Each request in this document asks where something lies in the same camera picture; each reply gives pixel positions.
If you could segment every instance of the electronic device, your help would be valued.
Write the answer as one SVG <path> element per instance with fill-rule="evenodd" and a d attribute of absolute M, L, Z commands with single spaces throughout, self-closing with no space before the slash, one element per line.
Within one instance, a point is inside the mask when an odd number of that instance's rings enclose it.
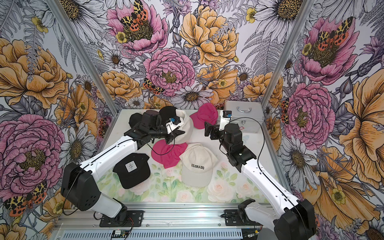
<path fill-rule="evenodd" d="M 230 111 L 222 111 L 219 125 L 205 123 L 205 136 L 218 139 L 227 151 L 230 164 L 251 179 L 271 203 L 274 210 L 248 199 L 239 204 L 238 214 L 243 222 L 258 222 L 274 230 L 279 240 L 306 240 L 316 233 L 314 208 L 281 186 L 259 163 L 258 157 L 243 145 L 242 133 L 237 124 L 230 123 Z M 64 169 L 61 194 L 79 210 L 93 210 L 117 223 L 126 223 L 127 208 L 116 199 L 101 193 L 96 182 L 109 169 L 144 144 L 155 138 L 165 138 L 169 144 L 185 133 L 178 130 L 183 119 L 170 117 L 164 125 L 157 111 L 146 111 L 140 122 L 125 132 L 116 143 L 82 162 L 68 164 Z"/>

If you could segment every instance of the yellow flower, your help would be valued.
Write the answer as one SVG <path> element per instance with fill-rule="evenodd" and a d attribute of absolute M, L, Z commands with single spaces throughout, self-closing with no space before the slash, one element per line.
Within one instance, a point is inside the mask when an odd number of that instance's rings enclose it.
<path fill-rule="evenodd" d="M 312 48 L 312 44 L 311 43 L 307 43 L 304 46 L 303 51 L 301 53 L 306 56 L 310 52 L 311 48 Z"/>
<path fill-rule="evenodd" d="M 165 106 L 173 106 L 167 99 L 162 99 L 157 96 L 148 99 L 149 103 L 144 102 L 144 109 L 162 109 Z"/>
<path fill-rule="evenodd" d="M 236 56 L 238 33 L 230 31 L 220 37 L 213 37 L 220 28 L 228 25 L 225 23 L 227 19 L 217 16 L 216 11 L 209 7 L 203 8 L 203 5 L 199 6 L 197 18 L 192 13 L 184 17 L 179 34 L 188 42 L 186 47 L 198 49 L 200 64 L 222 68 Z"/>
<path fill-rule="evenodd" d="M 11 44 L 0 38 L 0 97 L 11 97 L 9 105 L 13 105 L 23 95 L 32 96 L 47 109 L 68 94 L 67 74 L 49 50 L 38 47 L 37 67 L 30 76 L 31 81 L 27 79 L 29 62 L 25 50 L 30 47 L 22 40 L 13 40 Z"/>
<path fill-rule="evenodd" d="M 266 121 L 266 128 L 268 129 L 275 150 L 279 150 L 281 144 L 280 118 L 268 118 Z"/>
<path fill-rule="evenodd" d="M 104 72 L 101 75 L 101 79 L 113 99 L 115 99 L 115 97 L 121 97 L 128 101 L 131 98 L 142 95 L 140 83 L 123 72 Z M 97 90 L 96 93 L 98 98 L 102 99 L 99 90 Z"/>
<path fill-rule="evenodd" d="M 351 157 L 352 168 L 361 181 L 376 189 L 384 182 L 384 69 L 357 82 L 353 87 L 353 106 L 347 110 L 356 116 L 355 125 L 347 135 L 340 135 L 344 152 Z"/>
<path fill-rule="evenodd" d="M 119 43 L 126 43 L 127 42 L 126 35 L 122 31 L 118 31 L 118 33 L 116 34 L 116 38 L 117 38 Z"/>
<path fill-rule="evenodd" d="M 40 216 L 40 220 L 49 222 L 61 215 L 65 198 L 61 195 L 60 191 L 61 189 L 57 190 L 55 195 L 44 203 L 43 209 L 46 210 L 46 213 Z M 67 200 L 64 209 L 71 209 L 71 206 L 71 202 Z"/>
<path fill-rule="evenodd" d="M 269 81 L 271 80 L 272 72 L 267 73 L 266 75 L 260 74 L 258 76 L 254 76 L 250 79 L 250 82 L 252 85 L 245 86 L 244 96 L 246 98 L 252 98 L 251 100 L 255 100 L 256 98 L 263 96 L 265 93 L 266 88 L 269 85 Z M 280 76 L 279 80 L 273 89 L 273 93 L 271 95 L 271 98 L 269 99 L 270 104 L 277 108 L 279 105 L 280 100 L 283 98 L 283 79 Z"/>
<path fill-rule="evenodd" d="M 237 76 L 238 70 L 236 68 L 229 70 L 227 68 L 222 68 L 221 70 L 212 65 L 207 68 L 201 68 L 199 73 L 196 74 L 196 77 L 200 81 L 207 81 L 208 85 L 205 88 L 206 90 L 212 89 L 213 96 L 211 103 L 218 104 L 223 103 L 231 93 L 235 92 L 235 81 L 240 82 L 239 77 Z"/>
<path fill-rule="evenodd" d="M 309 190 L 301 194 L 314 205 L 316 214 L 321 214 L 328 221 L 337 216 L 335 225 L 338 228 L 349 226 L 356 218 L 361 219 L 358 234 L 364 233 L 369 228 L 368 221 L 379 219 L 380 212 L 362 196 L 366 193 L 361 185 L 353 182 L 356 172 L 352 169 L 352 163 L 336 147 L 322 146 L 319 150 L 319 164 L 314 173 L 320 185 L 317 189 L 309 185 Z M 370 197 L 373 196 L 369 189 L 366 192 Z"/>
<path fill-rule="evenodd" d="M 55 109 L 56 123 L 70 124 L 74 121 L 76 124 L 75 130 L 80 127 L 80 124 L 88 124 L 88 129 L 96 136 L 99 121 L 97 120 L 96 105 L 91 98 L 87 97 L 81 85 L 76 86 L 76 90 L 71 87 L 71 96 L 60 98 L 57 108 Z"/>
<path fill-rule="evenodd" d="M 255 10 L 255 8 L 248 8 L 247 9 L 247 15 L 245 16 L 245 20 L 247 20 L 250 23 L 254 23 L 255 22 L 255 18 L 253 16 L 256 13 L 257 13 L 257 11 Z"/>
<path fill-rule="evenodd" d="M 97 49 L 97 54 L 99 55 L 99 58 L 103 59 L 104 60 L 104 55 L 103 53 Z"/>
<path fill-rule="evenodd" d="M 6 223 L 0 224 L 0 238 L 4 240 L 25 240 L 26 227 L 19 227 L 18 224 L 10 227 Z"/>
<path fill-rule="evenodd" d="M 48 32 L 48 28 L 43 25 L 40 18 L 33 17 L 31 20 L 32 20 L 33 24 L 36 26 L 37 30 L 39 30 L 40 32 L 45 32 L 45 33 Z"/>

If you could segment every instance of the metal extrusion bar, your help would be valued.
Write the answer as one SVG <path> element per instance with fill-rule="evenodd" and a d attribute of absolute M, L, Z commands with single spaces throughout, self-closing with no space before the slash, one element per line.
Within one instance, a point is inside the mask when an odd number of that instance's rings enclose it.
<path fill-rule="evenodd" d="M 106 104 L 111 110 L 113 117 L 116 117 L 120 109 L 115 105 L 111 95 L 108 93 L 106 87 L 104 86 L 104 83 L 101 80 L 96 67 L 93 65 L 93 62 L 89 57 L 87 51 L 85 50 L 83 43 L 81 42 L 77 32 L 75 32 L 74 30 L 73 23 L 69 20 L 60 1 L 47 0 L 46 3 L 51 9 L 53 15 L 55 16 L 55 19 L 59 22 L 61 30 L 64 31 L 73 49 L 77 52 L 78 56 L 80 57 L 82 63 L 84 64 L 84 67 L 87 69 L 91 78 L 94 80 L 96 87 L 99 89 Z"/>
<path fill-rule="evenodd" d="M 268 87 L 265 90 L 265 94 L 262 99 L 262 109 L 265 108 L 267 105 L 269 98 L 271 97 L 273 93 L 273 89 L 275 88 L 279 77 L 281 75 L 281 71 L 283 70 L 283 67 L 285 63 L 287 62 L 290 52 L 297 42 L 297 37 L 299 36 L 301 30 L 304 27 L 305 21 L 308 18 L 309 13 L 311 12 L 311 8 L 313 6 L 314 0 L 304 0 L 303 4 L 300 7 L 300 11 L 297 14 L 297 18 L 295 20 L 295 24 L 293 26 L 293 29 L 291 33 L 289 34 L 289 37 L 287 38 L 287 41 L 284 45 L 283 52 L 280 55 L 279 60 L 277 61 L 277 64 L 275 66 L 275 69 L 272 73 L 271 81 L 268 85 Z"/>

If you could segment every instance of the wire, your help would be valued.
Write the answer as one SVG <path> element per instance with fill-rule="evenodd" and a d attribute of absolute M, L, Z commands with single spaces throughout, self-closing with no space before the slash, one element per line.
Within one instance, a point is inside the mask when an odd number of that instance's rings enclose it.
<path fill-rule="evenodd" d="M 249 117 L 241 117 L 241 118 L 237 118 L 237 119 L 233 119 L 233 120 L 230 120 L 229 122 L 232 122 L 232 121 L 235 121 L 235 120 L 239 120 L 239 119 L 242 119 L 242 118 L 249 118 Z M 262 125 L 258 122 L 258 121 L 256 121 L 255 119 L 253 119 L 253 118 L 249 118 L 249 119 L 252 119 L 252 120 L 254 120 L 255 122 L 257 122 L 257 124 L 259 124 L 260 125 L 260 128 L 262 129 L 263 127 L 262 127 Z M 261 155 L 261 153 L 262 153 L 262 151 L 263 151 L 263 148 L 264 148 L 264 144 L 265 144 L 265 135 L 264 135 L 264 131 L 262 130 L 262 133 L 263 133 L 263 146 L 262 146 L 262 149 L 260 150 L 260 153 L 259 153 L 259 156 L 257 157 L 257 159 L 256 159 L 256 161 L 257 161 L 257 166 L 258 166 L 258 168 L 260 169 L 260 171 L 263 173 L 263 175 L 275 186 L 275 188 L 277 188 L 277 190 L 279 190 L 282 194 L 283 194 L 283 196 L 292 204 L 292 206 L 296 209 L 296 211 L 297 211 L 297 213 L 299 214 L 299 216 L 300 216 L 300 218 L 301 218 L 301 221 L 302 221 L 302 223 L 304 224 L 304 220 L 303 220 L 303 217 L 301 216 L 301 214 L 300 214 L 300 212 L 299 212 L 299 210 L 296 208 L 296 206 L 290 201 L 290 199 L 285 195 L 285 193 L 280 189 L 280 188 L 278 188 L 274 183 L 273 183 L 273 181 L 262 171 L 262 169 L 260 168 L 260 163 L 259 163 L 259 159 L 260 159 L 260 155 Z"/>

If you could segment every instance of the pink peony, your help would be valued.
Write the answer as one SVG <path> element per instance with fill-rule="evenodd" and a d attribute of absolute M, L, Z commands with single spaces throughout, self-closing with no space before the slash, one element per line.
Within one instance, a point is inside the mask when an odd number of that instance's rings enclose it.
<path fill-rule="evenodd" d="M 343 23 L 335 23 L 335 20 L 328 22 L 328 19 L 319 18 L 309 36 L 304 40 L 302 55 L 295 64 L 295 70 L 303 76 L 308 76 L 314 82 L 321 82 L 330 85 L 339 79 L 353 64 L 356 54 L 352 54 L 353 46 L 358 38 L 359 32 L 355 30 L 355 19 L 352 19 L 350 28 L 347 31 L 347 38 L 339 46 L 330 42 L 324 51 L 320 51 L 318 35 L 322 31 L 331 33 Z"/>
<path fill-rule="evenodd" d="M 331 96 L 319 83 L 308 86 L 300 83 L 289 98 L 287 115 L 289 123 L 284 125 L 286 135 L 300 139 L 309 150 L 320 147 L 326 141 L 335 123 Z"/>
<path fill-rule="evenodd" d="M 151 5 L 144 2 L 144 9 L 147 10 L 148 20 L 142 22 L 139 25 L 139 30 L 131 31 L 122 18 L 131 17 L 133 13 L 133 4 L 130 8 L 125 5 L 122 9 L 116 7 L 116 9 L 108 9 L 107 20 L 111 35 L 116 36 L 116 42 L 122 44 L 122 54 L 128 58 L 133 56 L 141 56 L 143 53 L 151 53 L 157 48 L 162 48 L 167 44 L 168 39 L 168 24 L 166 19 L 160 18 L 159 14 L 156 14 L 156 10 Z"/>
<path fill-rule="evenodd" d="M 60 128 L 40 115 L 0 123 L 0 198 L 26 196 L 44 181 L 53 187 L 62 174 L 64 141 Z"/>
<path fill-rule="evenodd" d="M 144 61 L 144 67 L 146 77 L 153 85 L 163 88 L 166 96 L 175 96 L 175 91 L 194 83 L 195 70 L 191 60 L 169 48 L 157 50 L 151 59 Z"/>

